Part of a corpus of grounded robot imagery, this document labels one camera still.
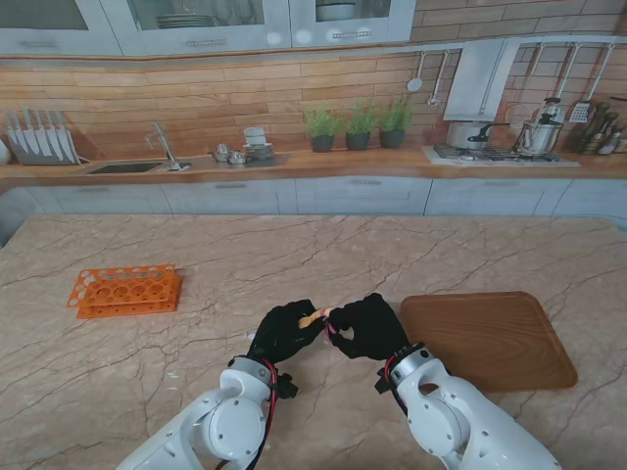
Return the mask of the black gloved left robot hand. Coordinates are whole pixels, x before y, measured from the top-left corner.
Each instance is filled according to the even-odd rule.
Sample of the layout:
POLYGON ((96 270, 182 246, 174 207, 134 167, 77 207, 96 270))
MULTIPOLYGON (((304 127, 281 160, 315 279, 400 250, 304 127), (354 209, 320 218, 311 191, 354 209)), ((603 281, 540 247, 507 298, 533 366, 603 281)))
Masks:
POLYGON ((315 312, 310 300, 299 300, 275 306, 262 320, 246 356, 252 360, 272 364, 282 362, 310 345, 324 328, 319 318, 307 328, 299 327, 299 320, 315 312))

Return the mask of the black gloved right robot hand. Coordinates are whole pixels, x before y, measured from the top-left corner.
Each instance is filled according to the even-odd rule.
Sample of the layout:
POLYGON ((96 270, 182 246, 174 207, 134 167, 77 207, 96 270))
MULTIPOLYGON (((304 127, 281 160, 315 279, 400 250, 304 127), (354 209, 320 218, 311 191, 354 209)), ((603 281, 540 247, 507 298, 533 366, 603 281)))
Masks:
POLYGON ((404 357, 412 345, 396 312, 378 293, 333 308, 326 323, 330 342, 349 359, 404 357))

